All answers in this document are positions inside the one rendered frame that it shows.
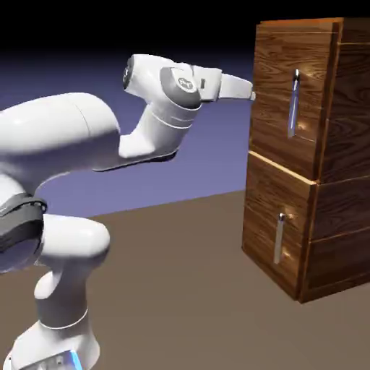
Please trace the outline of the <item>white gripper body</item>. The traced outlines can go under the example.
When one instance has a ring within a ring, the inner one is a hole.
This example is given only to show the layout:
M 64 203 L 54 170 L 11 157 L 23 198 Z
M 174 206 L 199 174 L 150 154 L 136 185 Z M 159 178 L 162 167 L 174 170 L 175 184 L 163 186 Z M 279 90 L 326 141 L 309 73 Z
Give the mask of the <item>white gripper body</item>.
M 218 98 L 253 100 L 253 84 L 246 79 L 222 73 Z

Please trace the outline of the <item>large wood cabinet door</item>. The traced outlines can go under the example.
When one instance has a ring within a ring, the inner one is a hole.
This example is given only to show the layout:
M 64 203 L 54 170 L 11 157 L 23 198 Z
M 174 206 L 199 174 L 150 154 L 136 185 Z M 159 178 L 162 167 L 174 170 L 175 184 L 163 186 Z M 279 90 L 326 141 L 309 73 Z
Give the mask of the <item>large wood cabinet door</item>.
M 249 148 L 308 180 L 319 178 L 340 20 L 265 21 L 257 25 Z M 300 72 L 295 135 L 288 138 L 293 73 Z

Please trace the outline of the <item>dark wood cabinet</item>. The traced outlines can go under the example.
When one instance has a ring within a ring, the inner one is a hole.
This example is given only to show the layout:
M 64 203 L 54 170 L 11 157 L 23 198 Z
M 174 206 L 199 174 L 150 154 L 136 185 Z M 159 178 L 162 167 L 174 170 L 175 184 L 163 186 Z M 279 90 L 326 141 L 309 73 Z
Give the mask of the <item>dark wood cabinet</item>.
M 301 303 L 370 283 L 370 18 L 340 20 Z

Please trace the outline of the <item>small wood cabinet door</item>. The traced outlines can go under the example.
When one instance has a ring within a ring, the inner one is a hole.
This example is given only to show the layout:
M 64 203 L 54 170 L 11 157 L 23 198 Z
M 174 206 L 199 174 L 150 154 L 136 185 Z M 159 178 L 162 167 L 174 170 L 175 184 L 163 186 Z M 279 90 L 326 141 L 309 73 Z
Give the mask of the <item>small wood cabinet door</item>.
M 317 183 L 250 151 L 244 201 L 243 251 L 292 299 L 299 297 Z M 285 213 L 280 263 L 274 247 Z

